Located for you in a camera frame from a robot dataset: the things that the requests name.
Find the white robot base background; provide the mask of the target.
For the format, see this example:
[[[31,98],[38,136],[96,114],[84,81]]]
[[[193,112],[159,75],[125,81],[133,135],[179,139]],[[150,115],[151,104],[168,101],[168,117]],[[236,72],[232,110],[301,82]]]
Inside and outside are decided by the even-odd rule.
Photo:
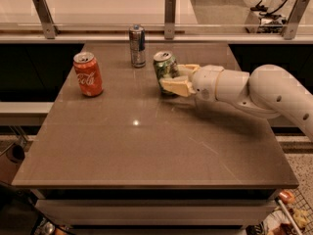
[[[246,17],[246,31],[248,33],[281,33],[287,23],[287,17],[280,10],[289,0],[271,0],[266,6],[259,1],[249,9]]]

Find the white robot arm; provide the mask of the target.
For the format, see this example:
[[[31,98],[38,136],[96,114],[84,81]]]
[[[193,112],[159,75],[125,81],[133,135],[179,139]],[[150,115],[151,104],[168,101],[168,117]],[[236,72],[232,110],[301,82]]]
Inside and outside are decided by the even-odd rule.
[[[313,95],[285,69],[263,65],[248,73],[214,65],[180,65],[178,70],[177,77],[159,81],[164,90],[228,103],[260,118],[283,116],[313,140]]]

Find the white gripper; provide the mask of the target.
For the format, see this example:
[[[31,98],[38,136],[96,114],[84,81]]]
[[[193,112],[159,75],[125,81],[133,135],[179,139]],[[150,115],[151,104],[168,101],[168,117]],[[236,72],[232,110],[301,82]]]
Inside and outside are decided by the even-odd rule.
[[[179,96],[196,96],[204,101],[216,101],[216,86],[219,75],[224,71],[221,66],[207,65],[201,67],[197,64],[178,66],[181,76],[162,78],[159,82],[162,88]]]

